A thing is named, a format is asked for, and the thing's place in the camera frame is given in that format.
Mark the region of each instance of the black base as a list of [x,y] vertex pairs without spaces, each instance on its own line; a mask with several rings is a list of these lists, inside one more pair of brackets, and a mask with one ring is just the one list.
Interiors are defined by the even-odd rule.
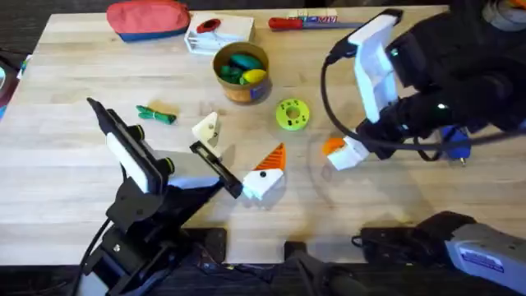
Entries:
[[194,256],[200,262],[222,263],[227,252],[227,230],[222,228],[183,229],[195,243]]
[[289,242],[286,241],[283,245],[284,249],[284,260],[287,261],[292,254],[296,251],[307,253],[307,245],[304,242]]

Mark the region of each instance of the paper cup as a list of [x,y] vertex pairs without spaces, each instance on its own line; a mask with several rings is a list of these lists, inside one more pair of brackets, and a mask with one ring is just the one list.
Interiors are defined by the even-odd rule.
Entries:
[[[260,60],[263,64],[263,70],[266,71],[263,79],[256,83],[250,83],[244,86],[232,84],[221,79],[219,75],[221,73],[221,67],[228,65],[230,57],[235,53],[251,55]],[[265,98],[270,92],[269,59],[266,56],[265,51],[254,44],[248,42],[235,42],[223,47],[214,56],[213,66],[217,81],[219,81],[220,85],[223,87],[224,95],[235,103],[255,103]]]

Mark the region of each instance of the orange and white toy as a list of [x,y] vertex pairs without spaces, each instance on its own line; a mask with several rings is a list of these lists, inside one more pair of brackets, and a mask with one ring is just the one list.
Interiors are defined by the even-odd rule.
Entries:
[[279,144],[254,170],[243,179],[243,194],[248,198],[262,200],[284,175],[285,144]]

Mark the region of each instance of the screwdriver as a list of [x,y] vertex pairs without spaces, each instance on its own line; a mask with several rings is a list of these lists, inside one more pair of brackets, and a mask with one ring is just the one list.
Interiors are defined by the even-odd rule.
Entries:
[[269,19],[269,27],[272,30],[357,29],[362,25],[361,22],[317,23],[282,17],[271,17]]

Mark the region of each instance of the wire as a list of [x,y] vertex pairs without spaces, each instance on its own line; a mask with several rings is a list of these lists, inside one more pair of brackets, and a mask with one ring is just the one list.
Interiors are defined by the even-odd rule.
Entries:
[[106,227],[108,227],[108,224],[109,224],[109,219],[106,219],[104,223],[102,223],[102,226],[100,226],[99,231],[97,231],[93,239],[91,239],[91,243],[90,245],[88,245],[88,248],[85,250],[84,256],[82,256],[81,264],[79,266],[80,267],[79,272],[76,274],[75,281],[73,282],[73,288],[72,288],[72,291],[70,292],[71,296],[76,296],[76,291],[79,289],[79,283],[81,282],[82,268],[85,265],[85,261],[88,259],[88,256],[91,254],[91,250],[93,249],[93,247],[99,240],[102,233],[106,230]]
[[327,97],[326,88],[326,74],[327,67],[335,60],[335,57],[330,55],[327,57],[323,66],[321,67],[321,99],[323,106],[330,121],[345,135],[353,138],[355,141],[360,141],[363,144],[370,146],[381,146],[396,150],[451,150],[454,148],[465,147],[465,146],[479,146],[489,144],[496,141],[503,141],[511,139],[517,136],[523,136],[526,134],[526,128],[519,128],[511,132],[498,132],[488,136],[481,136],[471,140],[453,141],[449,143],[435,143],[435,144],[400,144],[390,141],[375,140],[368,137],[360,136],[357,133],[346,128],[337,118],[332,108],[330,107],[329,99]]
[[[450,131],[445,135],[445,137],[442,140],[442,142],[443,143],[449,142],[451,140],[451,138],[454,136],[454,133],[457,132],[458,130],[459,130],[459,127],[451,128]],[[413,143],[420,144],[418,142],[418,137],[417,136],[413,138]],[[417,152],[418,152],[418,155],[420,155],[420,158],[422,158],[424,161],[429,161],[429,162],[437,161],[443,154],[443,151],[438,150],[437,152],[435,152],[435,154],[433,156],[430,157],[423,150],[418,150]]]
[[[214,257],[212,257],[212,255],[210,254],[210,251],[208,251],[208,249],[202,245],[201,243],[198,243],[198,242],[194,242],[194,245],[197,246],[199,249],[201,249],[203,251],[203,253],[218,267],[220,267],[221,269],[227,271],[227,272],[232,272],[232,270],[226,268],[223,264],[220,264],[218,263]],[[250,278],[255,278],[255,279],[258,279],[259,281],[261,281],[263,284],[265,284],[267,286],[267,288],[269,289],[270,293],[271,294],[274,294],[274,291],[272,290],[272,280],[274,279],[274,276],[275,276],[275,268],[276,266],[272,266],[271,268],[265,268],[265,267],[257,267],[257,268],[254,268],[254,267],[250,267],[249,265],[245,265],[247,266],[248,268],[251,268],[251,269],[257,269],[259,271],[272,271],[272,274],[271,274],[271,277],[270,277],[270,280],[267,280],[265,278],[263,278],[261,275],[258,275],[256,272],[250,272],[248,270],[243,270],[243,269],[240,269],[238,266],[235,266],[235,265],[231,265],[233,267],[233,270],[234,271],[237,271],[238,273],[240,274],[244,274],[244,275],[250,275],[251,277],[249,278],[245,278],[245,279],[233,279],[233,278],[228,278],[228,277],[224,277],[222,275],[214,275],[214,274],[211,274],[209,272],[206,272],[204,271],[200,266],[195,266],[193,265],[195,268],[199,269],[203,274],[205,275],[210,275],[210,276],[216,276],[216,277],[219,277],[219,278],[222,278],[224,280],[231,280],[231,281],[242,281],[242,280],[248,280]]]

